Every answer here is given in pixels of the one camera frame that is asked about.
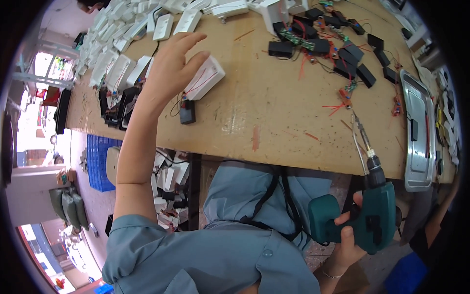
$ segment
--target light blue work shirt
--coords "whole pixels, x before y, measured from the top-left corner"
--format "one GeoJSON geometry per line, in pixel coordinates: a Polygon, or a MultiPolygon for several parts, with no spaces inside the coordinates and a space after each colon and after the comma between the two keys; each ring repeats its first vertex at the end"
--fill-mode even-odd
{"type": "MultiPolygon", "coordinates": [[[[230,221],[252,215],[271,179],[269,173],[246,167],[219,167],[204,204],[210,223],[203,230],[169,234],[140,215],[117,218],[103,280],[117,294],[237,293],[259,279],[259,293],[319,294],[302,252],[308,244],[305,234],[289,242],[276,231],[294,231],[280,186],[254,218],[276,230],[230,221]]],[[[331,184],[317,177],[288,180],[303,217],[310,199],[327,193],[331,184]]]]}

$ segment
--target metal tray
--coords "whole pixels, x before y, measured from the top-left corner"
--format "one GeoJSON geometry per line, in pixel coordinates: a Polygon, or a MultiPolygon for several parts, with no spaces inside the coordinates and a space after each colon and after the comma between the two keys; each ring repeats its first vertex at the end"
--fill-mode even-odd
{"type": "Polygon", "coordinates": [[[426,191],[432,184],[434,162],[436,160],[436,142],[434,133],[434,108],[431,95],[420,81],[412,77],[406,70],[400,71],[403,96],[405,98],[408,153],[405,166],[405,188],[408,192],[426,191]],[[426,158],[426,116],[429,124],[429,158],[426,158]],[[411,141],[411,120],[418,123],[417,141],[411,141]]]}

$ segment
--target green electric drill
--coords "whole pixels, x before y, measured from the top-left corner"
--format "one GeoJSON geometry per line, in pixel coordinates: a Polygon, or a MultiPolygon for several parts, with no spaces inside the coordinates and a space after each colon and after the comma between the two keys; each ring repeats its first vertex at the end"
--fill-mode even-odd
{"type": "Polygon", "coordinates": [[[334,219],[341,212],[336,198],[328,194],[312,199],[308,204],[310,231],[313,240],[318,243],[340,243],[341,229],[345,226],[352,226],[356,245],[373,255],[389,245],[395,233],[395,190],[391,182],[385,182],[379,158],[375,155],[374,149],[370,148],[369,139],[359,118],[355,113],[352,116],[352,135],[366,175],[366,189],[362,193],[362,207],[353,203],[350,219],[337,226],[334,219]],[[357,124],[366,146],[368,175],[357,145],[354,123],[357,124]]]}

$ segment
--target wooden workbench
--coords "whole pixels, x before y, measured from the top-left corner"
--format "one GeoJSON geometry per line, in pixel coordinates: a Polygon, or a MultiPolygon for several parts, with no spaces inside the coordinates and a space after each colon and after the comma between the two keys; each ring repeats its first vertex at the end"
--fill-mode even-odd
{"type": "MultiPolygon", "coordinates": [[[[378,1],[335,2],[335,9],[348,18],[367,19],[365,22],[371,24],[372,32],[369,25],[364,26],[365,30],[382,38],[385,50],[396,58],[399,55],[403,68],[417,76],[400,32],[402,26],[378,1]]],[[[226,76],[196,102],[196,123],[182,125],[179,116],[171,117],[170,109],[176,97],[171,100],[158,121],[157,146],[343,174],[362,173],[352,133],[341,121],[351,125],[352,111],[342,108],[329,116],[332,110],[322,107],[340,105],[338,90],[348,84],[348,79],[327,73],[319,64],[305,62],[305,77],[299,80],[302,56],[294,62],[268,56],[267,46],[273,36],[266,31],[262,17],[252,11],[227,19],[225,25],[212,15],[203,16],[196,31],[208,37],[197,44],[188,57],[200,50],[209,50],[226,76]]],[[[343,32],[356,45],[367,43],[366,34],[359,36],[351,28],[343,28],[343,32]]],[[[157,46],[151,37],[146,35],[135,41],[125,55],[134,60],[151,55],[157,46]]],[[[338,48],[342,46],[342,41],[333,41],[338,48]]],[[[321,62],[333,67],[330,60],[321,59],[321,62]]],[[[406,116],[392,118],[394,85],[383,78],[375,55],[365,51],[361,62],[377,82],[370,89],[359,83],[352,96],[354,111],[382,162],[385,176],[403,179],[406,116]]],[[[66,127],[123,139],[123,131],[109,128],[100,118],[95,90],[87,86],[90,74],[88,71],[73,89],[66,127]]],[[[445,167],[440,182],[450,183],[454,168],[448,152],[443,153],[445,167]]]]}

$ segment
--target blue container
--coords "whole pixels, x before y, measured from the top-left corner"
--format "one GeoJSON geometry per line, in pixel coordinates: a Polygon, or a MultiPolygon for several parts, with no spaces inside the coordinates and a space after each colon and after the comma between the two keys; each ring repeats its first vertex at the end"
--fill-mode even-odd
{"type": "Polygon", "coordinates": [[[104,284],[101,287],[96,288],[94,292],[96,294],[114,294],[114,289],[113,286],[109,284],[104,284]]]}
{"type": "Polygon", "coordinates": [[[95,135],[86,138],[86,160],[90,187],[101,192],[115,190],[106,176],[106,156],[108,148],[121,146],[122,141],[95,135]]]}
{"type": "Polygon", "coordinates": [[[389,294],[412,294],[427,272],[426,265],[412,252],[397,262],[384,282],[385,288],[389,294]]]}

